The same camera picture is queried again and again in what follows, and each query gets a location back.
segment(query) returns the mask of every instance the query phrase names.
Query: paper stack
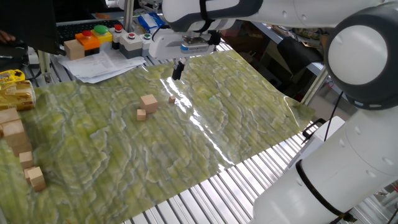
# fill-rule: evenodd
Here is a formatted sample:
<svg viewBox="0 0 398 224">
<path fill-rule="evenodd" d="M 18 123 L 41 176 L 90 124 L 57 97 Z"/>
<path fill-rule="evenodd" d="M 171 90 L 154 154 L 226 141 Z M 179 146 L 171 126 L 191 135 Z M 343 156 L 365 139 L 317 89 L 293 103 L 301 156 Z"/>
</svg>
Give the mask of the paper stack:
<svg viewBox="0 0 398 224">
<path fill-rule="evenodd" d="M 143 57 L 126 59 L 120 51 L 112 49 L 108 42 L 101 45 L 99 54 L 73 61 L 61 55 L 55 58 L 72 75 L 85 83 L 107 80 L 146 62 Z"/>
</svg>

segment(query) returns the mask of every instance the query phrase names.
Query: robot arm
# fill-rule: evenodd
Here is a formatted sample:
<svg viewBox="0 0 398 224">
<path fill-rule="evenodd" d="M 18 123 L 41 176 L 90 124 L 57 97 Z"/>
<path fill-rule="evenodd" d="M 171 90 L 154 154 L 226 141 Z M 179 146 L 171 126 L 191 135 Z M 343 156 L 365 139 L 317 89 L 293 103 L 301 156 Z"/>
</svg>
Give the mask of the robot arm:
<svg viewBox="0 0 398 224">
<path fill-rule="evenodd" d="M 210 39 L 219 37 L 208 30 L 228 29 L 236 19 L 296 28 L 335 27 L 355 12 L 380 3 L 381 0 L 164 0 L 162 9 L 171 29 L 156 33 L 149 53 L 157 60 L 210 54 L 215 47 Z M 183 66 L 177 62 L 175 67 Z"/>
<path fill-rule="evenodd" d="M 349 209 L 398 179 L 398 3 L 382 3 L 164 0 L 172 29 L 155 37 L 155 49 L 150 49 L 155 56 L 163 46 L 175 46 L 173 56 L 209 54 L 209 32 L 204 30 L 227 29 L 225 24 L 233 19 L 335 27 L 325 49 L 326 68 L 348 101 L 365 110 L 260 195 L 250 224 L 319 224 L 336 217 L 353 222 Z"/>
</svg>

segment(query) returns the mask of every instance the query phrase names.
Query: mat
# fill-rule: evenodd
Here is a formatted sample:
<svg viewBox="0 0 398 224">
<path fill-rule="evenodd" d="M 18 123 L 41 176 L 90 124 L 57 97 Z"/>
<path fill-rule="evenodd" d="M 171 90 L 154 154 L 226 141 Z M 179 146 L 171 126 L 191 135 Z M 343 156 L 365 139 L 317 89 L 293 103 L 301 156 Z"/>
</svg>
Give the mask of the mat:
<svg viewBox="0 0 398 224">
<path fill-rule="evenodd" d="M 36 109 L 20 115 L 47 189 L 27 185 L 1 140 L 7 220 L 120 224 L 297 134 L 313 115 L 233 50 L 192 58 L 180 81 L 171 74 L 168 63 L 95 85 L 36 89 Z M 159 109 L 137 121 L 139 98 L 148 94 Z"/>
</svg>

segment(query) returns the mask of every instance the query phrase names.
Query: bread package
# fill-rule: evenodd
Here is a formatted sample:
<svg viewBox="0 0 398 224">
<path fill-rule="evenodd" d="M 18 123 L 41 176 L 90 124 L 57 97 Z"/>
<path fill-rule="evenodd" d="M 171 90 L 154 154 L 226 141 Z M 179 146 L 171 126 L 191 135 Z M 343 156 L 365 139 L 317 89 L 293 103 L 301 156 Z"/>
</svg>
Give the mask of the bread package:
<svg viewBox="0 0 398 224">
<path fill-rule="evenodd" d="M 15 108 L 18 111 L 35 107 L 36 95 L 30 81 L 0 85 L 0 110 Z"/>
</svg>

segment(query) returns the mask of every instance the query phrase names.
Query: person's hand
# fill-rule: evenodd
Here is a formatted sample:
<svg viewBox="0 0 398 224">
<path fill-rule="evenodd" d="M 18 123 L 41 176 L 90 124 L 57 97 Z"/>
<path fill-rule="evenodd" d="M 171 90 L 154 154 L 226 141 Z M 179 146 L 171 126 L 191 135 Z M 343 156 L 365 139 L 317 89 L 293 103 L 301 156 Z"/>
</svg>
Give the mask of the person's hand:
<svg viewBox="0 0 398 224">
<path fill-rule="evenodd" d="M 8 42 L 15 41 L 15 37 L 0 30 L 0 41 L 6 44 Z"/>
</svg>

